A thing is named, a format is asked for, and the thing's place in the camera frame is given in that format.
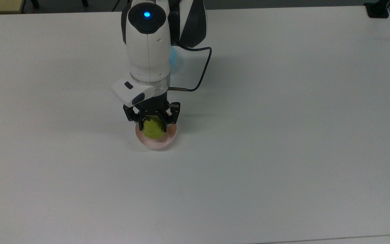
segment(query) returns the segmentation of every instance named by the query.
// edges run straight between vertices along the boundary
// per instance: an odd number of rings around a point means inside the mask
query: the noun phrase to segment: pink bowl
[[[158,139],[151,139],[144,135],[142,131],[139,130],[139,125],[136,125],[135,127],[135,133],[138,140],[146,145],[148,148],[159,150],[164,147],[166,147],[169,143],[172,142],[172,140],[175,137],[175,133],[177,132],[177,125],[171,124],[167,127],[167,132],[164,133],[163,136],[159,137]]]

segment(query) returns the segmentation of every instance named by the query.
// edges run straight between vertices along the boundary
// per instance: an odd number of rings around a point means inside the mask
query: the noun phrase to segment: black bracket
[[[171,114],[167,113],[168,108],[171,110]],[[135,121],[139,125],[139,130],[142,131],[143,121],[147,116],[157,116],[163,123],[164,132],[167,131],[167,125],[177,123],[178,115],[180,114],[180,103],[173,102],[168,103],[167,108],[158,110],[140,110],[138,113],[133,111],[133,107],[123,105],[124,113],[126,114],[127,120]]]
[[[387,19],[389,12],[387,11],[387,5],[390,0],[379,0],[376,3],[365,3],[367,8],[367,14],[370,18],[375,19]]]

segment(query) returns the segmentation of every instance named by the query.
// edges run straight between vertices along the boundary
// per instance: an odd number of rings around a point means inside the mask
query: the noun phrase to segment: white table
[[[390,235],[390,18],[208,11],[213,56],[166,151],[110,85],[120,13],[0,16],[0,243],[242,244]],[[207,54],[179,52],[192,87]]]

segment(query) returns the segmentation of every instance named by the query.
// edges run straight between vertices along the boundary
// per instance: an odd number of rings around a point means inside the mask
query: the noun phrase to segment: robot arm
[[[122,12],[121,28],[130,67],[112,85],[112,91],[124,103],[127,119],[138,123],[140,130],[144,119],[155,116],[166,132],[167,125],[177,122],[180,111],[180,103],[167,101],[171,45],[177,41],[193,47],[204,40],[207,31],[204,3],[133,0]]]

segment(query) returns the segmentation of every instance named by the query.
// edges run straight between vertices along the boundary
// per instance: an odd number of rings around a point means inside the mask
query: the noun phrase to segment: floor
[[[26,0],[25,13],[74,13],[74,12],[110,12],[118,0],[88,0],[84,7],[81,0],[38,0],[39,9],[34,9],[30,0]],[[126,5],[121,0],[115,11],[121,11]],[[376,0],[204,0],[207,9],[275,8],[305,6],[359,6]]]

